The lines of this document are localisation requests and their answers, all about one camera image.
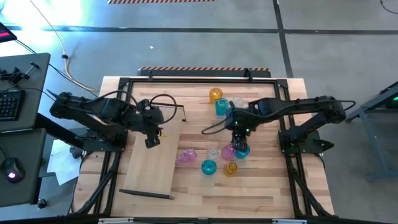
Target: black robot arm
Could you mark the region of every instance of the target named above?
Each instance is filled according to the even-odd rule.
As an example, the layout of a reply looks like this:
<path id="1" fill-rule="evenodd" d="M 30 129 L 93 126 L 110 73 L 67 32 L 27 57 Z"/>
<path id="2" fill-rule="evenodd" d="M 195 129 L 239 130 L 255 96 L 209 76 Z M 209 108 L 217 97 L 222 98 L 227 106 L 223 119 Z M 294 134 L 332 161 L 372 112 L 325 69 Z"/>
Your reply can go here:
<path id="1" fill-rule="evenodd" d="M 88 100 L 71 93 L 51 94 L 56 97 L 50 108 L 52 116 L 75 120 L 91 130 L 81 137 L 83 141 L 99 140 L 118 146 L 125 142 L 126 130 L 130 130 L 146 134 L 148 148 L 160 144 L 158 124 L 164 122 L 164 117 L 159 107 L 151 106 L 149 100 L 142 100 L 134 106 L 116 98 Z"/>
<path id="2" fill-rule="evenodd" d="M 289 129 L 289 142 L 299 141 L 312 131 L 328 123 L 340 123 L 345 120 L 346 113 L 341 101 L 331 96 L 320 96 L 304 100 L 283 101 L 277 98 L 263 98 L 252 101 L 247 108 L 236 108 L 233 103 L 227 112 L 225 128 L 233 133 L 234 148 L 244 151 L 247 148 L 246 136 L 260 124 L 275 121 L 283 116 L 304 113 L 318 113 L 300 126 Z"/>

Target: gray floor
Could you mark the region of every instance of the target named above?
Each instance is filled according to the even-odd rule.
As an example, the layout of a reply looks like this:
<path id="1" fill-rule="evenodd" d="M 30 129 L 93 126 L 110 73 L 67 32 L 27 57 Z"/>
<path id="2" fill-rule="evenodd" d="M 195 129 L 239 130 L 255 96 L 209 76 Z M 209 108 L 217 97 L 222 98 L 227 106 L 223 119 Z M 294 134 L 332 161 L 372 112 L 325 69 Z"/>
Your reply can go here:
<path id="1" fill-rule="evenodd" d="M 38 6 L 57 25 L 276 28 L 272 0 L 128 6 L 107 5 L 97 0 L 73 0 L 67 1 L 68 4 L 36 2 L 41 2 Z M 398 11 L 398 1 L 385 2 Z M 398 29 L 398 15 L 386 12 L 378 0 L 279 0 L 279 3 L 286 29 Z M 51 63 L 62 68 L 62 51 L 54 33 L 32 27 L 32 22 L 45 25 L 45 21 L 29 4 L 19 8 L 25 17 L 12 13 L 16 7 L 15 1 L 9 1 L 0 20 L 30 27 L 15 33 L 34 50 L 50 52 Z M 134 75 L 139 67 L 153 65 L 269 67 L 273 77 L 286 77 L 277 34 L 60 32 L 60 36 L 72 57 L 71 74 L 96 88 L 104 75 Z M 287 35 L 286 39 L 294 77 L 305 79 L 309 96 L 333 95 L 361 104 L 397 81 L 396 35 Z M 26 53 L 16 43 L 1 44 L 0 56 Z M 52 70 L 45 87 L 89 97 Z M 40 112 L 49 115 L 50 103 L 43 96 Z M 72 121 L 54 120 L 67 128 L 80 126 Z M 335 213 L 345 218 L 398 223 L 398 179 L 373 183 L 365 179 L 366 174 L 377 171 L 377 164 L 362 124 L 358 121 L 331 124 L 320 132 L 324 139 L 335 143 L 335 148 L 325 153 Z M 55 187 L 57 182 L 52 177 L 44 183 L 41 196 L 49 200 L 48 208 L 37 210 L 28 205 L 0 208 L 0 220 L 66 214 L 72 183 Z"/>

